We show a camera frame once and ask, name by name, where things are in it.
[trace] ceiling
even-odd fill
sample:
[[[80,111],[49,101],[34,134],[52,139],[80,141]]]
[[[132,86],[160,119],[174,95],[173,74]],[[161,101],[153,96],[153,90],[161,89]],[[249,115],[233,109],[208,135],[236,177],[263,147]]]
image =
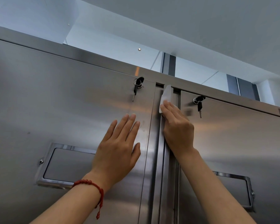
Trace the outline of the ceiling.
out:
[[[84,0],[280,75],[280,0]]]

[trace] cabinet door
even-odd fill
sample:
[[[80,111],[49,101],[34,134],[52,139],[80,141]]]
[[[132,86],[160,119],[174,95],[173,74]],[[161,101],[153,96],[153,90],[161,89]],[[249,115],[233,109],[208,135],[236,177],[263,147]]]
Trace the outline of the cabinet door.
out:
[[[181,109],[195,127],[194,147],[213,171],[250,178],[257,223],[280,223],[280,117],[206,98],[200,118],[195,97],[181,92]],[[239,203],[249,203],[244,181],[220,179]],[[181,224],[207,223],[182,170],[178,216]]]
[[[106,194],[96,223],[138,222],[156,84],[144,80],[132,102],[135,78],[0,41],[0,223],[28,223],[66,192],[34,185],[52,143],[96,150],[126,113],[141,122],[141,156]]]

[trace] finger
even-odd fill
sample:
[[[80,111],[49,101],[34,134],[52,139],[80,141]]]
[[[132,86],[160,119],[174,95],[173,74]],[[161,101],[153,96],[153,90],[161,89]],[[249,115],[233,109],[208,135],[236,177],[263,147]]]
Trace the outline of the finger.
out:
[[[119,122],[119,124],[117,125],[117,127],[115,128],[111,138],[114,138],[114,139],[118,138],[118,136],[119,136],[121,130],[123,129],[125,123],[127,122],[128,118],[129,118],[129,115],[125,114],[124,117]]]
[[[135,145],[135,148],[134,148],[134,151],[132,153],[132,157],[131,157],[131,169],[134,168],[137,160],[139,159],[141,155],[141,150],[140,150],[140,143],[138,142],[136,145]]]
[[[129,135],[127,136],[127,142],[131,145],[134,144],[135,138],[137,136],[138,130],[140,127],[140,121],[135,122],[133,128],[131,129]]]
[[[127,139],[127,135],[129,134],[129,132],[134,124],[135,119],[136,119],[136,114],[135,113],[131,114],[129,120],[124,125],[123,129],[121,130],[120,135],[118,136],[119,138],[121,138],[123,140]]]
[[[176,107],[174,104],[170,103],[170,106],[174,109],[176,113],[178,113],[182,118],[188,120],[188,118],[182,113],[182,111]]]
[[[113,120],[113,122],[111,123],[111,125],[109,126],[109,129],[107,130],[102,142],[105,142],[107,140],[109,140],[109,138],[111,138],[112,134],[113,134],[113,131],[116,127],[116,124],[117,124],[117,120]]]
[[[179,113],[174,109],[174,105],[171,104],[171,102],[164,101],[165,107],[171,111],[171,113],[175,116],[177,119],[181,119],[182,117],[179,115]]]
[[[164,105],[160,105],[160,108],[163,112],[163,115],[165,116],[165,118],[169,121],[172,122],[174,121],[176,118],[175,116],[172,114],[171,111],[169,111]]]

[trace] red beaded bracelet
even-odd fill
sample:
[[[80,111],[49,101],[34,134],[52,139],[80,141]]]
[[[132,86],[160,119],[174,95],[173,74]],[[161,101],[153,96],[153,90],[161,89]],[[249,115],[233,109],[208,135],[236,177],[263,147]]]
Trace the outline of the red beaded bracelet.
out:
[[[94,185],[95,187],[97,187],[97,189],[100,191],[100,194],[101,194],[101,199],[100,201],[98,202],[98,204],[96,205],[95,208],[98,207],[98,205],[100,204],[100,207],[99,207],[99,210],[98,210],[98,214],[96,215],[96,219],[99,219],[100,218],[100,211],[101,211],[101,207],[103,206],[103,199],[104,199],[104,190],[102,188],[100,188],[97,184],[93,183],[91,180],[87,180],[87,179],[81,179],[81,180],[78,180],[76,181],[72,188],[78,184],[91,184],[91,185]]]

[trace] white tissue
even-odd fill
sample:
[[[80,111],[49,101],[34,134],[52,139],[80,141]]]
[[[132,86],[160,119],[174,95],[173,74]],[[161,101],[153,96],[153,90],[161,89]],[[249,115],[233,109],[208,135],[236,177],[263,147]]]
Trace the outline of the white tissue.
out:
[[[171,85],[167,85],[166,88],[164,89],[163,95],[161,96],[161,102],[160,105],[164,103],[165,100],[168,102],[171,102]]]

